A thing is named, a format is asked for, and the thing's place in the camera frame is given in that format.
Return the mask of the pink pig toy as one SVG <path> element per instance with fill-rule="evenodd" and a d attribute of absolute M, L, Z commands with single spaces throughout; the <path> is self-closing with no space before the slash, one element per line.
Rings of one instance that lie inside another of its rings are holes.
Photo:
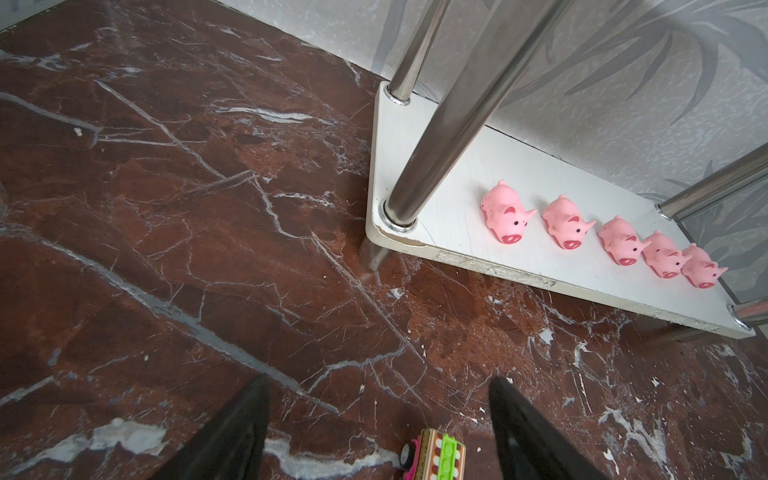
<path fill-rule="evenodd" d="M 526 210 L 517 192 L 499 180 L 481 202 L 485 225 L 503 244 L 518 243 L 524 236 L 530 220 L 538 213 Z"/>
<path fill-rule="evenodd" d="M 646 239 L 642 256 L 654 273 L 663 279 L 677 277 L 682 267 L 692 259 L 691 255 L 677 249 L 674 242 L 660 231 L 655 231 Z"/>
<path fill-rule="evenodd" d="M 596 224 L 583 219 L 576 204 L 561 194 L 542 214 L 548 234 L 564 250 L 579 248 L 588 231 Z"/>
<path fill-rule="evenodd" d="M 691 243 L 682 253 L 690 259 L 681 268 L 681 273 L 698 289 L 712 288 L 728 270 L 727 267 L 720 267 L 695 243 Z"/>
<path fill-rule="evenodd" d="M 620 215 L 607 222 L 597 233 L 603 249 L 620 266 L 634 265 L 643 250 L 651 244 L 643 240 Z"/>

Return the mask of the pink green toy truck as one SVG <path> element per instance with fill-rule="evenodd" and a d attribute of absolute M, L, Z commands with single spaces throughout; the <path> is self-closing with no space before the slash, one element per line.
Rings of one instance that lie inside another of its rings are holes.
<path fill-rule="evenodd" d="M 456 438 L 427 428 L 403 446 L 399 463 L 404 480 L 462 480 L 466 455 Z"/>

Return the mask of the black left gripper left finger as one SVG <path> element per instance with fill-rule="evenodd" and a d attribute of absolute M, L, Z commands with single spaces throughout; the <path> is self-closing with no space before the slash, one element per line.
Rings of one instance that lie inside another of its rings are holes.
<path fill-rule="evenodd" d="M 269 381 L 247 383 L 152 477 L 256 479 L 269 423 Z"/>

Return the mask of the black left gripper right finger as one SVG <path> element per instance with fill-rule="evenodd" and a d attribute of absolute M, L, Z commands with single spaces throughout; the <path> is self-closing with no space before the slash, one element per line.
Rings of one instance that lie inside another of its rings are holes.
<path fill-rule="evenodd" d="M 597 469 L 503 377 L 489 384 L 489 406 L 505 479 L 604 479 Z"/>

